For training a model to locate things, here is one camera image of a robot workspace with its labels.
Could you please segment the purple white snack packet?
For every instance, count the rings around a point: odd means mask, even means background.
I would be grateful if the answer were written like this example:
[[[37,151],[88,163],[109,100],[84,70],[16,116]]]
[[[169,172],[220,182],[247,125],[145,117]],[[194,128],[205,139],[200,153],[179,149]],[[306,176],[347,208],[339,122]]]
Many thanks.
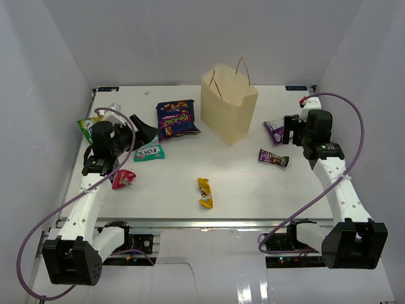
[[[284,119],[263,122],[274,145],[283,143]]]

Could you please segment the green Fox's mint candy bag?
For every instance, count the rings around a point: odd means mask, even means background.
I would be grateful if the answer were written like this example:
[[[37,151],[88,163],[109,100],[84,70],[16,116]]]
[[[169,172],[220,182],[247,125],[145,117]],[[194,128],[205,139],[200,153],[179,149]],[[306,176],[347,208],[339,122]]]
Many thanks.
[[[155,136],[151,142],[136,149],[134,152],[134,162],[146,162],[164,158],[165,152],[160,144],[158,136]]]

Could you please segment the dark blue cracker snack bag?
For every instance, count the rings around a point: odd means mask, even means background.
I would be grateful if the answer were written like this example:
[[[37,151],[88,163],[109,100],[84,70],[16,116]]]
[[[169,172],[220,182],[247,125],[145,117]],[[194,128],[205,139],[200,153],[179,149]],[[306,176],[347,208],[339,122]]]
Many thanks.
[[[201,132],[194,124],[193,99],[158,103],[156,110],[160,142]]]

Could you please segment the purple M&M's chocolate packet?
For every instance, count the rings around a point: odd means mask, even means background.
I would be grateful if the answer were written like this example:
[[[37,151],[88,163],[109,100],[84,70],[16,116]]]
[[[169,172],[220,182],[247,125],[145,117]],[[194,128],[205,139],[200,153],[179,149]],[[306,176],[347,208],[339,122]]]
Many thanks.
[[[260,149],[258,161],[265,162],[265,163],[272,163],[272,164],[285,168],[285,167],[287,167],[287,165],[289,163],[289,157],[288,156],[278,156],[269,151]]]

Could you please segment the red small snack packet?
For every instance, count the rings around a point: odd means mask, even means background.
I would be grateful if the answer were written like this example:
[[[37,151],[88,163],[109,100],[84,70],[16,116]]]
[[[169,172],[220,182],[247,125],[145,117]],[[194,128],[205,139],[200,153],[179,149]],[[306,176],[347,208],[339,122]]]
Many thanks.
[[[118,170],[112,183],[112,190],[121,189],[123,187],[131,185],[135,178],[136,174],[130,170]]]

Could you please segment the green yellow snack bag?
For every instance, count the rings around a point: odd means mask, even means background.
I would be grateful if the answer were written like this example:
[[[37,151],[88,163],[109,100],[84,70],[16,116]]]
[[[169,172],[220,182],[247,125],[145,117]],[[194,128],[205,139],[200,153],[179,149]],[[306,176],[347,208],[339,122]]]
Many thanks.
[[[88,141],[89,144],[92,144],[92,128],[93,125],[102,121],[104,119],[103,116],[97,116],[97,117],[89,117],[85,118],[83,120],[77,120],[77,124],[82,132],[82,134],[85,136],[86,140]]]

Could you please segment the beige paper bag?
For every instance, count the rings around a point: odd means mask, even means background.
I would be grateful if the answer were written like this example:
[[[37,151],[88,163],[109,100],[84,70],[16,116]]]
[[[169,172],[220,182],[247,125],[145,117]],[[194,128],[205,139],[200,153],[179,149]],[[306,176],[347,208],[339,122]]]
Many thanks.
[[[240,58],[232,68],[218,64],[201,77],[201,120],[229,146],[247,136],[259,92]]]

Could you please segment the yellow candy wrapper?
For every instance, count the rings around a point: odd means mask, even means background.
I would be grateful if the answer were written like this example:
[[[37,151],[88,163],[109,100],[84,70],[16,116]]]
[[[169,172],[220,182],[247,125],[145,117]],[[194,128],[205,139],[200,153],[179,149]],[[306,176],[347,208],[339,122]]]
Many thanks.
[[[198,178],[197,183],[199,185],[200,192],[201,192],[201,199],[199,200],[200,205],[207,209],[212,209],[213,208],[213,197],[212,197],[211,186],[209,185],[209,180],[203,179],[203,178]]]

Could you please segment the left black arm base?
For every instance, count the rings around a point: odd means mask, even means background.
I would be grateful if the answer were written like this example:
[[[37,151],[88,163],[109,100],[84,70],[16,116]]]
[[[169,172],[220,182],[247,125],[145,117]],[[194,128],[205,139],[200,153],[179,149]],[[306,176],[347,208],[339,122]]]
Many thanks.
[[[124,243],[113,251],[103,265],[146,265],[151,266],[154,236],[152,234],[131,234],[125,236]]]

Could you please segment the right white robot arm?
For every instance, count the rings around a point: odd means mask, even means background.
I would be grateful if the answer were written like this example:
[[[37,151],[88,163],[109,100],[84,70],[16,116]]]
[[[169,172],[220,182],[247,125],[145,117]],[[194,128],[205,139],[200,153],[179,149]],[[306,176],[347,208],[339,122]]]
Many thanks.
[[[385,224],[372,219],[344,175],[344,154],[330,140],[332,122],[332,114],[325,110],[309,110],[304,118],[284,118],[284,132],[292,133],[293,144],[303,148],[305,159],[327,193],[333,217],[330,231],[310,220],[292,220],[285,243],[295,253],[307,246],[316,250],[329,269],[375,269],[388,231]]]

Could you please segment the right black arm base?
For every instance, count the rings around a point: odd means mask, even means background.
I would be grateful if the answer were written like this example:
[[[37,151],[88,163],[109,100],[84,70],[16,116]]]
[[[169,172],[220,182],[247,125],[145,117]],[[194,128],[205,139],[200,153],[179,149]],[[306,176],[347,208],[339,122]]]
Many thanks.
[[[283,251],[299,251],[308,250],[307,245],[299,245],[295,249],[290,244],[287,234],[276,233],[262,246],[263,250],[275,251],[274,255],[266,256],[266,266],[268,269],[284,269],[284,268],[306,268],[306,267],[324,267],[325,264],[319,253],[293,253],[282,254]]]

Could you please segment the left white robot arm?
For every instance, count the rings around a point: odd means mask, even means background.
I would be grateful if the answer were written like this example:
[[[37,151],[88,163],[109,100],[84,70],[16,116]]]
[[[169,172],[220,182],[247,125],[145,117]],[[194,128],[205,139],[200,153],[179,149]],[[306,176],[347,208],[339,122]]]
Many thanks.
[[[42,247],[50,281],[53,284],[94,286],[100,279],[103,262],[113,253],[134,248],[129,224],[123,220],[107,223],[97,229],[96,222],[103,200],[119,179],[115,169],[123,153],[150,143],[158,130],[131,115],[131,124],[118,117],[95,123],[91,144],[84,155],[82,169],[83,196],[76,199],[65,224],[55,239]]]

